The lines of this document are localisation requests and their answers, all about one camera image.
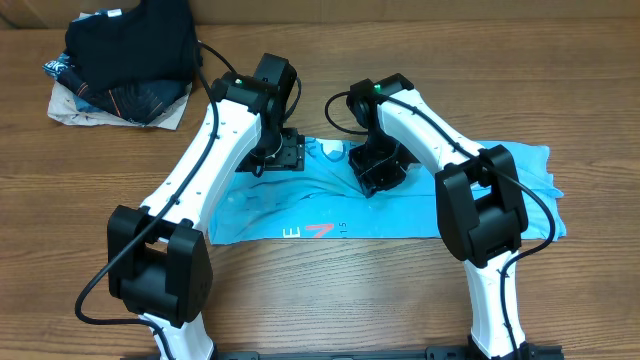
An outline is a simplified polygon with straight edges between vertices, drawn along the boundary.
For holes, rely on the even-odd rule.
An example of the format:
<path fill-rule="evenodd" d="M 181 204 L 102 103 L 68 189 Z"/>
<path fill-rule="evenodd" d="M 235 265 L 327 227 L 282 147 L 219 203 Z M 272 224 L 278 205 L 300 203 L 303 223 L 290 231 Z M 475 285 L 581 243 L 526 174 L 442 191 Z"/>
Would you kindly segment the light blue printed t-shirt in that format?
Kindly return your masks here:
<path fill-rule="evenodd" d="M 435 185 L 410 166 L 398 186 L 366 197 L 348 164 L 348 140 L 309 137 L 301 171 L 237 173 L 211 218 L 210 241 L 273 238 L 436 238 Z"/>

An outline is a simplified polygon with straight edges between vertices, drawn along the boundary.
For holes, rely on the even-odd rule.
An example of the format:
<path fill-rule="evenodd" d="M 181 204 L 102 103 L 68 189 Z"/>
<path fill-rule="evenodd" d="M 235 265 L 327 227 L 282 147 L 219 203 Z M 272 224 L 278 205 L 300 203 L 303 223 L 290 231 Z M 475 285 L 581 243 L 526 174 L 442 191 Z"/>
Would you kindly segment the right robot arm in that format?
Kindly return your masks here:
<path fill-rule="evenodd" d="M 469 356 L 524 358 L 515 279 L 505 266 L 518 254 L 528 218 L 510 152 L 459 133 L 401 74 L 352 85 L 346 104 L 367 131 L 366 142 L 349 153 L 366 197 L 401 184 L 413 163 L 434 177 L 439 235 L 468 280 Z"/>

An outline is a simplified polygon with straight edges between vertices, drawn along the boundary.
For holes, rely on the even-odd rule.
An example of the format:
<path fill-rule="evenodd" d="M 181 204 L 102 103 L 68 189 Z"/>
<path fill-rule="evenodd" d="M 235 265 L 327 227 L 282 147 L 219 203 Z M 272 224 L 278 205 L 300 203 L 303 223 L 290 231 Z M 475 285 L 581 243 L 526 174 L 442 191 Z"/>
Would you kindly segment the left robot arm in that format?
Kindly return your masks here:
<path fill-rule="evenodd" d="M 209 222 L 236 173 L 303 170 L 304 137 L 284 125 L 298 80 L 287 59 L 266 53 L 253 75 L 209 84 L 203 124 L 164 183 L 138 208 L 112 213 L 109 291 L 149 328 L 155 358 L 215 357 L 202 317 L 213 278 Z"/>

